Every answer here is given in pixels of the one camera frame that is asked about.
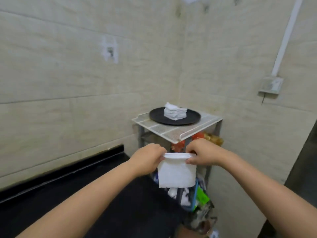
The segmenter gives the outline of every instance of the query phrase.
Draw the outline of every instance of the white cloth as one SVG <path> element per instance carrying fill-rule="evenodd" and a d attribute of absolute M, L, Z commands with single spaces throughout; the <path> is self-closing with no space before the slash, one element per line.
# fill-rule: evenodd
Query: white cloth
<path fill-rule="evenodd" d="M 185 160 L 195 157 L 189 153 L 166 153 L 158 165 L 160 188 L 188 188 L 196 184 L 196 165 L 186 164 Z"/>
<path fill-rule="evenodd" d="M 167 102 L 165 104 L 164 116 L 172 120 L 184 119 L 187 117 L 187 109 L 179 108 L 176 105 Z"/>

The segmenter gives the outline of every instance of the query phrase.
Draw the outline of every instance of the shelf top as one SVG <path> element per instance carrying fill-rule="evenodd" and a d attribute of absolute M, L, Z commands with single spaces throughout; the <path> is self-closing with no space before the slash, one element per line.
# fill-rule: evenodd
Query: shelf top
<path fill-rule="evenodd" d="M 150 119 L 149 113 L 140 114 L 137 118 L 132 119 L 132 121 L 157 134 L 163 139 L 173 144 L 177 144 L 222 120 L 221 117 L 215 115 L 204 112 L 198 113 L 201 115 L 201 119 L 198 123 L 184 126 L 159 124 Z"/>

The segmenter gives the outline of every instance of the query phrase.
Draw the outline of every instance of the black round tray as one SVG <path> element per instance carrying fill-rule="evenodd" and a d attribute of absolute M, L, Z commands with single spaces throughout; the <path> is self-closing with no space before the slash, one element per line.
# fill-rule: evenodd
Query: black round tray
<path fill-rule="evenodd" d="M 167 125 L 188 125 L 197 123 L 200 120 L 200 114 L 191 109 L 187 109 L 187 117 L 179 120 L 171 120 L 164 116 L 164 107 L 153 109 L 150 112 L 150 119 L 157 123 L 167 124 Z"/>

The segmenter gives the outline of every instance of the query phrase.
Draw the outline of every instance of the folded towel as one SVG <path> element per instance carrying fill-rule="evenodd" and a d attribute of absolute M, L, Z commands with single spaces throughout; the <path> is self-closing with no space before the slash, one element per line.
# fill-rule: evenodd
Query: folded towel
<path fill-rule="evenodd" d="M 164 116 L 171 120 L 179 120 L 186 118 L 186 112 L 186 108 L 179 108 L 176 105 L 170 104 L 169 102 L 165 104 Z"/>

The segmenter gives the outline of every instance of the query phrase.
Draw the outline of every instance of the white pipe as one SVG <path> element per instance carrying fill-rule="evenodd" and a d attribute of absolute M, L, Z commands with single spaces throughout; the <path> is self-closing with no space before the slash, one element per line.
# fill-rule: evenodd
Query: white pipe
<path fill-rule="evenodd" d="M 285 30 L 285 34 L 284 34 L 284 37 L 282 40 L 280 50 L 278 51 L 278 54 L 277 54 L 277 57 L 275 60 L 275 64 L 274 64 L 272 74 L 271 74 L 272 77 L 276 77 L 277 73 L 280 69 L 280 65 L 282 63 L 289 39 L 291 38 L 292 31 L 293 31 L 293 28 L 294 28 L 294 25 L 295 25 L 295 22 L 296 22 L 296 19 L 297 19 L 297 16 L 298 16 L 298 13 L 299 13 L 299 10 L 300 10 L 302 3 L 303 3 L 303 0 L 296 0 L 296 2 L 295 2 L 293 11 L 291 13 L 291 17 L 289 18 L 289 21 L 288 21 L 288 24 L 287 24 L 287 27 Z"/>

